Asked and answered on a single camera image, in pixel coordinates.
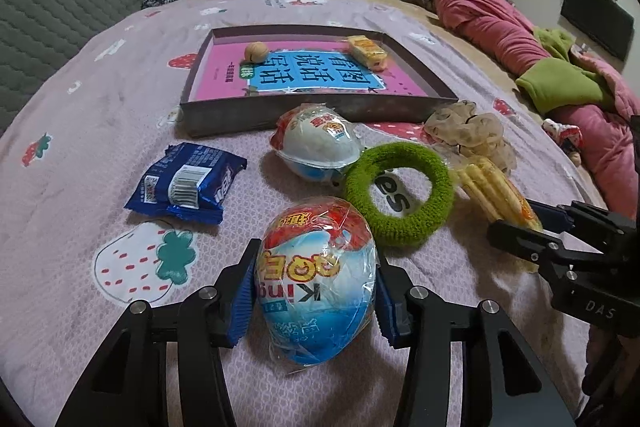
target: green scrunchie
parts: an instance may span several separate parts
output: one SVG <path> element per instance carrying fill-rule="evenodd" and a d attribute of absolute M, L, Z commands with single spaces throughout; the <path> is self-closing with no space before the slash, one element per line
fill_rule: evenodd
<path fill-rule="evenodd" d="M 431 194 L 410 216 L 386 216 L 371 200 L 369 186 L 380 172 L 400 167 L 425 174 L 431 181 Z M 436 153 L 414 143 L 393 142 L 362 153 L 347 172 L 344 199 L 367 220 L 376 243 L 404 247 L 423 243 L 445 222 L 453 205 L 453 185 L 447 167 Z"/>

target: pink blanket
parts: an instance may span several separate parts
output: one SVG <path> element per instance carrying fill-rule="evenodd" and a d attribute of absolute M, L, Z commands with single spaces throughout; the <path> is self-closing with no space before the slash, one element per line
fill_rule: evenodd
<path fill-rule="evenodd" d="M 435 0 L 442 23 L 498 60 L 510 73 L 522 76 L 542 58 L 550 57 L 533 36 L 533 24 L 505 0 Z M 614 95 L 617 114 L 596 105 L 567 105 L 550 117 L 577 125 L 584 137 L 582 157 L 610 210 L 635 219 L 638 175 L 627 122 L 640 114 L 640 101 L 622 76 L 598 58 L 572 49 L 574 63 L 601 74 Z"/>
<path fill-rule="evenodd" d="M 505 0 L 435 0 L 449 30 L 470 40 L 521 76 L 547 53 L 533 36 L 534 25 Z"/>
<path fill-rule="evenodd" d="M 634 143 L 628 122 L 640 114 L 640 100 L 628 88 L 622 76 L 604 60 L 580 54 L 572 48 L 575 63 L 601 74 L 614 95 L 617 114 L 596 105 L 565 105 L 551 112 L 551 118 L 577 125 L 582 131 L 582 159 L 610 210 L 636 219 L 638 208 L 638 174 Z"/>

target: barcode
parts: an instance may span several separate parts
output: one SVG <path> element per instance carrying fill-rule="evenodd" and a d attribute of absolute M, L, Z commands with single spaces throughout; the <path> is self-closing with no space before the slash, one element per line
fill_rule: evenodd
<path fill-rule="evenodd" d="M 183 165 L 174 174 L 169 184 L 169 201 L 171 204 L 198 208 L 198 187 L 211 172 L 209 167 Z"/>
<path fill-rule="evenodd" d="M 145 176 L 145 203 L 158 203 L 156 200 L 156 184 L 158 176 Z"/>

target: plastic wrapper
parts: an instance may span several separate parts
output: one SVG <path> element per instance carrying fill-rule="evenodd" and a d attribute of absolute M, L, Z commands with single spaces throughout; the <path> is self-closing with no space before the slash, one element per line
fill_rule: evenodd
<path fill-rule="evenodd" d="M 542 223 L 527 200 L 491 160 L 484 156 L 470 158 L 465 166 L 453 171 L 466 194 L 484 211 L 493 223 L 504 219 L 512 225 L 542 232 Z M 537 266 L 522 261 L 528 271 Z"/>
<path fill-rule="evenodd" d="M 242 169 L 246 159 L 230 152 L 188 142 L 169 146 L 146 170 L 125 208 L 218 225 L 222 202 Z"/>
<path fill-rule="evenodd" d="M 350 122 L 313 103 L 278 118 L 271 146 L 291 171 L 313 182 L 339 181 L 363 150 Z"/>
<path fill-rule="evenodd" d="M 349 52 L 364 67 L 371 71 L 386 70 L 386 51 L 364 35 L 347 37 Z"/>
<path fill-rule="evenodd" d="M 516 168 L 516 155 L 504 139 L 504 127 L 492 113 L 476 114 L 476 104 L 468 100 L 440 108 L 424 124 L 425 133 L 461 155 L 489 158 L 503 172 Z"/>
<path fill-rule="evenodd" d="M 255 266 L 272 352 L 314 365 L 337 355 L 368 323 L 376 246 L 347 201 L 312 198 L 276 217 Z"/>

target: blue snack package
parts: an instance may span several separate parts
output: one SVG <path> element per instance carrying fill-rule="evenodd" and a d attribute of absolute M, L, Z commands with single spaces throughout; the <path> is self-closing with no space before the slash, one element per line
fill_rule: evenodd
<path fill-rule="evenodd" d="M 188 142 L 170 145 L 164 155 L 146 170 L 125 208 L 219 225 L 222 202 L 246 159 Z"/>

